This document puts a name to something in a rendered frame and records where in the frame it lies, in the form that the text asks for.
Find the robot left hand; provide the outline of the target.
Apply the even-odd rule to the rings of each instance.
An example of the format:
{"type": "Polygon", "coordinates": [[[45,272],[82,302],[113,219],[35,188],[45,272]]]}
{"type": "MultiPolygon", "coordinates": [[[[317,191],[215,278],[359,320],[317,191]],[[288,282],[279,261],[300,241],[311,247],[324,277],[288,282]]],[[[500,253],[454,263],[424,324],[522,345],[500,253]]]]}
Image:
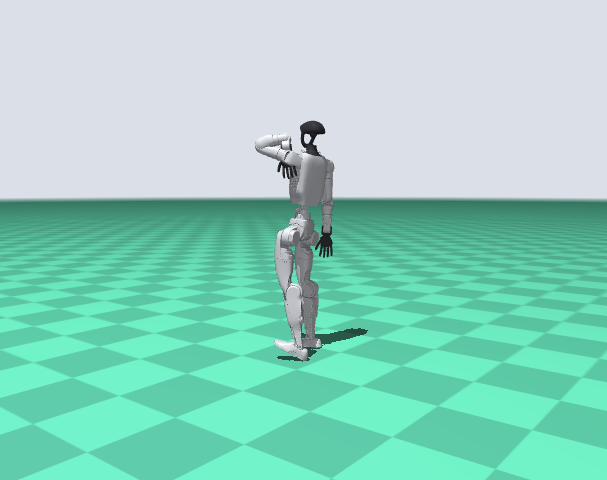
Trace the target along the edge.
{"type": "MultiPolygon", "coordinates": [[[[282,144],[281,144],[281,149],[282,149],[282,144]]],[[[290,151],[292,151],[292,145],[291,145],[291,143],[290,143],[290,151]]],[[[288,152],[289,152],[289,151],[288,151],[288,152]]],[[[288,153],[288,152],[287,152],[287,153],[288,153]]],[[[287,154],[287,153],[286,153],[286,154],[287,154]]],[[[285,155],[285,156],[286,156],[286,155],[285,155]]],[[[290,174],[291,174],[291,177],[293,178],[294,176],[293,176],[293,173],[292,173],[292,167],[291,167],[291,166],[289,166],[289,165],[287,165],[287,164],[285,164],[285,163],[283,163],[283,162],[281,162],[281,161],[279,162],[279,165],[278,165],[278,168],[277,168],[278,172],[280,172],[281,165],[282,165],[282,167],[283,167],[283,168],[282,168],[283,178],[285,178],[285,168],[286,168],[286,174],[287,174],[287,178],[288,178],[288,179],[290,179],[290,177],[289,177],[289,171],[288,171],[288,167],[289,167],[289,169],[290,169],[290,174]]],[[[294,170],[295,175],[297,176],[297,172],[296,172],[296,168],[295,168],[295,166],[293,166],[293,170],[294,170]]]]}

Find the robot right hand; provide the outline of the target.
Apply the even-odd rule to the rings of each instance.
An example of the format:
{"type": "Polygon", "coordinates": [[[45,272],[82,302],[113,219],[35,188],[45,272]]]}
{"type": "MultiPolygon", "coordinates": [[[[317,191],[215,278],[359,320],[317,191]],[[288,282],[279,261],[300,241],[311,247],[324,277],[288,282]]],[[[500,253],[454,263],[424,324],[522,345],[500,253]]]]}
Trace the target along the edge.
{"type": "Polygon", "coordinates": [[[331,229],[330,229],[330,233],[323,233],[323,226],[322,226],[322,233],[321,234],[323,236],[320,238],[320,241],[317,243],[317,245],[315,247],[315,250],[318,249],[319,245],[321,246],[320,253],[319,253],[319,257],[320,257],[321,254],[322,254],[322,249],[324,247],[323,258],[325,258],[325,252],[326,252],[326,247],[327,247],[327,257],[329,257],[329,246],[330,246],[330,253],[331,253],[331,256],[332,256],[332,254],[333,254],[333,251],[332,251],[332,239],[330,237],[330,235],[332,235],[332,226],[331,226],[331,229]]]}

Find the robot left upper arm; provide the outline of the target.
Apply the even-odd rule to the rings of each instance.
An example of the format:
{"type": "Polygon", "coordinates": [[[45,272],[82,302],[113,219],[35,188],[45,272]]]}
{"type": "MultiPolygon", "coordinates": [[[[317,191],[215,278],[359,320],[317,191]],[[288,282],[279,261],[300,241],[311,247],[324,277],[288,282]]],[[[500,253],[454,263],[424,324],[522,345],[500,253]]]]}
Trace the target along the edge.
{"type": "MultiPolygon", "coordinates": [[[[259,139],[259,138],[258,138],[259,139]]],[[[256,142],[256,141],[255,141],[256,142]]],[[[255,145],[255,149],[263,154],[266,155],[268,157],[271,157],[273,159],[276,159],[278,161],[281,161],[291,167],[295,166],[295,167],[299,167],[301,162],[302,162],[302,157],[300,157],[296,152],[294,151],[290,151],[290,150],[283,150],[281,148],[278,147],[264,147],[264,148],[257,148],[255,145]],[[289,152],[288,152],[289,151],[289,152]],[[288,152],[288,153],[287,153],[288,152]],[[287,154],[286,154],[287,153],[287,154]],[[286,156],[285,156],[286,155],[286,156]]]]}

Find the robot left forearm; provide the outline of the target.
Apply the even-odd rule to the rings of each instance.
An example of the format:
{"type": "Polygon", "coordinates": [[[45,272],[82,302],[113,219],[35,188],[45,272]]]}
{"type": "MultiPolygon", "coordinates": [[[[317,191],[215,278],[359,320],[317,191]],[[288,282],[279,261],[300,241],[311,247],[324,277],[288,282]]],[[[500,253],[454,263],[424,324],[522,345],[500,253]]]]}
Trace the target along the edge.
{"type": "Polygon", "coordinates": [[[290,150],[291,137],[288,133],[282,135],[266,135],[256,140],[255,145],[261,149],[266,146],[278,146],[282,144],[283,150],[290,150]]]}

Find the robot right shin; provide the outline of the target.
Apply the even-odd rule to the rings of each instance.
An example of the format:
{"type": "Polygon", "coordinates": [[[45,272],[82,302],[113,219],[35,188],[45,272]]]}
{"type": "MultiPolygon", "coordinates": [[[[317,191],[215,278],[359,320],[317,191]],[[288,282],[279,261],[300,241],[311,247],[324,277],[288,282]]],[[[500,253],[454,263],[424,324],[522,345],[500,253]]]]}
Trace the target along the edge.
{"type": "MultiPolygon", "coordinates": [[[[316,282],[315,282],[316,283],[316,282]]],[[[317,283],[316,283],[317,284],[317,283]]],[[[317,284],[318,286],[318,284],[317,284]]],[[[319,287],[318,287],[319,290],[319,287]]],[[[304,316],[304,326],[306,330],[306,338],[307,340],[311,340],[312,336],[315,337],[315,320],[318,316],[318,292],[313,297],[303,297],[301,298],[303,302],[303,316],[304,316]],[[308,336],[307,336],[308,333],[308,336]],[[311,338],[311,339],[310,339],[311,338]]]]}

